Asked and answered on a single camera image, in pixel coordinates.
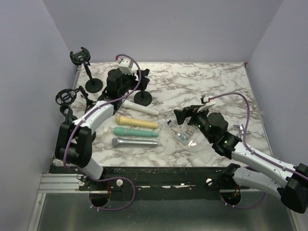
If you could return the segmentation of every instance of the white handle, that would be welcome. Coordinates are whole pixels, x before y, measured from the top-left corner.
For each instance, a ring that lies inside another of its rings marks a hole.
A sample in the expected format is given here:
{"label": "white handle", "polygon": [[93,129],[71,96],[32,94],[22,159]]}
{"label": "white handle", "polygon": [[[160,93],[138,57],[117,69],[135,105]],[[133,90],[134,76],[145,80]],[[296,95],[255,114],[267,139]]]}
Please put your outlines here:
{"label": "white handle", "polygon": [[154,116],[155,116],[155,115],[158,116],[158,114],[159,114],[159,111],[157,111],[157,110],[154,110],[154,109],[151,109],[151,108],[147,108],[147,107],[145,107],[145,106],[142,106],[142,105],[133,103],[133,102],[128,101],[128,100],[125,100],[125,101],[124,101],[123,107],[125,107],[125,108],[131,108],[131,109],[134,109],[134,110],[136,110],[136,111],[148,113],[148,114],[151,114],[151,115],[154,115]]}

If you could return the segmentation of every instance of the white cylinder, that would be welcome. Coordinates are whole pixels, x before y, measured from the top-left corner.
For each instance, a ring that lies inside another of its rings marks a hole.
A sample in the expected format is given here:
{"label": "white cylinder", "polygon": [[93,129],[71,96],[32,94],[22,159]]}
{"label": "white cylinder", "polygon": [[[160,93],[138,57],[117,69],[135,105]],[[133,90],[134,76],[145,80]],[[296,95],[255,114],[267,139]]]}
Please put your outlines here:
{"label": "white cylinder", "polygon": [[80,168],[80,170],[93,179],[98,180],[102,176],[104,169],[93,158],[91,158],[87,166]]}
{"label": "white cylinder", "polygon": [[133,102],[128,101],[128,100],[124,101],[123,107],[131,108],[131,109],[134,109],[136,111],[144,112],[144,113],[151,114],[151,115],[154,115],[154,116],[155,115],[158,116],[158,114],[159,114],[159,111],[157,111],[157,110],[154,110],[154,109],[151,109],[151,108],[147,108],[145,106],[133,103]]}

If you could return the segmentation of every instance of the silver metal rod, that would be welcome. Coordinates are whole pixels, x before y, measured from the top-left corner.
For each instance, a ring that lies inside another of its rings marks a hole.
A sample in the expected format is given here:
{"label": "silver metal rod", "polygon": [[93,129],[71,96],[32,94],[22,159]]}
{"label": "silver metal rod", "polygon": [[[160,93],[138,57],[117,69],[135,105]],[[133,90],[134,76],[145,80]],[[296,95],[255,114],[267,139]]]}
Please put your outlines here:
{"label": "silver metal rod", "polygon": [[112,139],[112,146],[114,147],[155,147],[158,145],[157,141],[147,141],[147,140],[132,140],[132,139],[123,139],[120,137],[115,137]]}

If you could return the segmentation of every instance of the white connector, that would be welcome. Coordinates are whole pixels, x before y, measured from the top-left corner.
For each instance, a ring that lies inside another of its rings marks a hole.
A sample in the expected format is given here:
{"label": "white connector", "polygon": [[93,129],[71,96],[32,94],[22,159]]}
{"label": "white connector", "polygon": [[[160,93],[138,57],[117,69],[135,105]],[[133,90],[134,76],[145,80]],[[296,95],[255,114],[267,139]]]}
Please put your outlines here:
{"label": "white connector", "polygon": [[210,102],[207,102],[204,106],[200,107],[198,109],[198,112],[205,111],[205,110],[213,107],[215,104],[216,104],[216,102],[214,100],[211,100]]}
{"label": "white connector", "polygon": [[133,64],[134,63],[130,59],[122,59],[118,67],[122,73],[127,74],[127,75],[133,75],[133,71],[131,70],[131,68],[133,67]]}

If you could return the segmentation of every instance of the white knob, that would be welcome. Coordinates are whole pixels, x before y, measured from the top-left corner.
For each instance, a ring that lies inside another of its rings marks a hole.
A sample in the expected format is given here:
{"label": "white knob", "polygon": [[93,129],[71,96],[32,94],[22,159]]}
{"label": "white knob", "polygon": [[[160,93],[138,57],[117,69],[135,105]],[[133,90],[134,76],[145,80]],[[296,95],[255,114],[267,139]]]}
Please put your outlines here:
{"label": "white knob", "polygon": [[117,185],[117,186],[121,187],[122,184],[123,184],[123,180],[118,179],[118,180],[116,181],[116,185]]}

